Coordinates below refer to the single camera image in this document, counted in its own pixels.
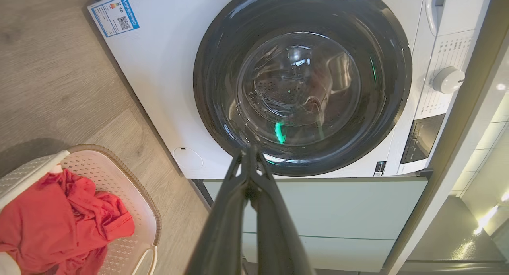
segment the qr code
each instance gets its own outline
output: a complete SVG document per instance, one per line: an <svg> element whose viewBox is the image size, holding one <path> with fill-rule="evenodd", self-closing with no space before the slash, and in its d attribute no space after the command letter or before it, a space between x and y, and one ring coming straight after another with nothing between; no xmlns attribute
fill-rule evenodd
<svg viewBox="0 0 509 275"><path fill-rule="evenodd" d="M122 16L121 18L117 18L117 21L119 22L120 28L122 28L122 30L127 30L127 29L131 28L131 24L127 20L127 16Z"/></svg>

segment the cabinet drawer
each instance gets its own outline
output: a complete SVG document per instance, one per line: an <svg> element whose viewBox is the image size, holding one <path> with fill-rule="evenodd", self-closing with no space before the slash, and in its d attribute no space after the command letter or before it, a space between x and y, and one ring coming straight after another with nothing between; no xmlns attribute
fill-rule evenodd
<svg viewBox="0 0 509 275"><path fill-rule="evenodd" d="M379 272L395 240L300 237L313 268ZM247 262L258 262L256 234L242 235Z"/></svg>
<svg viewBox="0 0 509 275"><path fill-rule="evenodd" d="M278 182L299 235L397 239L427 181L405 177ZM204 181L214 199L222 181ZM256 232L256 212L248 205L244 232Z"/></svg>

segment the black sticker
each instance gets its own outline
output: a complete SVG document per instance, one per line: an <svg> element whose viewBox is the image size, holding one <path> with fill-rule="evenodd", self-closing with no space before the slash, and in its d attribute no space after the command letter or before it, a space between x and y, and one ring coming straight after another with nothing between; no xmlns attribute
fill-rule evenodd
<svg viewBox="0 0 509 275"><path fill-rule="evenodd" d="M385 163L387 163L387 161L377 162L375 173L373 174L374 177L381 177L383 175L383 170L385 170Z"/></svg>

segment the basket handle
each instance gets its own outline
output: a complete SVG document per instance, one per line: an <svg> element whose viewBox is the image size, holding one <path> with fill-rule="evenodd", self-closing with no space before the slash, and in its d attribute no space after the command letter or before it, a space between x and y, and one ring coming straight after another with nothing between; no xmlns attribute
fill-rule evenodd
<svg viewBox="0 0 509 275"><path fill-rule="evenodd" d="M138 271L138 268L140 267L140 265L142 264L143 262L143 259L145 259L145 256L147 255L147 253L149 253L149 251L153 252L153 255L152 255L152 263L150 264L150 269L149 269L149 272L147 273L147 275L153 275L154 274L154 271L156 269L156 264L157 264L157 246L155 245L152 245L150 246L150 248L148 248L147 250L145 250L145 252L143 252L143 255L142 257L140 258L140 260L138 261L138 264L136 264L136 267L134 268L133 272L132 272L132 275L135 275L136 274L136 271Z"/></svg>

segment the white knob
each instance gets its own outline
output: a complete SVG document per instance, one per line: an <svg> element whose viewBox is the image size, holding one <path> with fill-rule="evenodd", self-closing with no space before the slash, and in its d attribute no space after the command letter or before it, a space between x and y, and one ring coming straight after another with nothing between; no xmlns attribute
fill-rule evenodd
<svg viewBox="0 0 509 275"><path fill-rule="evenodd" d="M444 68L433 80L433 88L441 93L449 94L458 90L465 81L465 73L454 67Z"/></svg>

